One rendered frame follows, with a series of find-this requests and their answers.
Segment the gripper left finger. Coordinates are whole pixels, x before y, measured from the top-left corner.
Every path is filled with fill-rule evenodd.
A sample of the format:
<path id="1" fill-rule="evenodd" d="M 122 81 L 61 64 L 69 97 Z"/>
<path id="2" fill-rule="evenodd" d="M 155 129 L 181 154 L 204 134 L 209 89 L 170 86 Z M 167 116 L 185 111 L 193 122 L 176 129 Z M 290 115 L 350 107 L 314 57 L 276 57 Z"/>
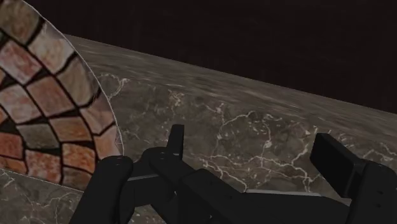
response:
<path id="1" fill-rule="evenodd" d="M 99 161 L 69 224 L 128 224 L 146 205 L 166 224 L 179 224 L 178 179 L 192 171 L 182 161 L 184 130 L 174 124 L 167 145 L 148 148 L 137 162 L 124 155 Z"/>

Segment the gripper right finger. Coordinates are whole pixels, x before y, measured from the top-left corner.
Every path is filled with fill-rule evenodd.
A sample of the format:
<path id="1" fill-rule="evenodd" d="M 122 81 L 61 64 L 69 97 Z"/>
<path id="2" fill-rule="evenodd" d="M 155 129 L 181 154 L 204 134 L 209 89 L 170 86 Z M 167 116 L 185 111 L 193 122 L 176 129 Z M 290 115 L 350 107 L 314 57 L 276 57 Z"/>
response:
<path id="1" fill-rule="evenodd" d="M 359 158 L 330 134 L 316 134 L 310 161 L 342 198 L 351 199 L 344 224 L 397 224 L 397 173 Z"/>

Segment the stone-patterned robot stand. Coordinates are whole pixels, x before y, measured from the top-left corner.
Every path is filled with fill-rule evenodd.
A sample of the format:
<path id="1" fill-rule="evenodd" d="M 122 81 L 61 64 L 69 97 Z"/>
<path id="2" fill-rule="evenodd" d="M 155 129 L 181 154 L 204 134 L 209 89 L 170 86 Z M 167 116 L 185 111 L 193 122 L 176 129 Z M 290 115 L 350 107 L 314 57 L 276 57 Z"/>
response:
<path id="1" fill-rule="evenodd" d="M 123 153 L 115 114 L 70 41 L 24 0 L 0 0 L 0 168 L 77 190 Z"/>

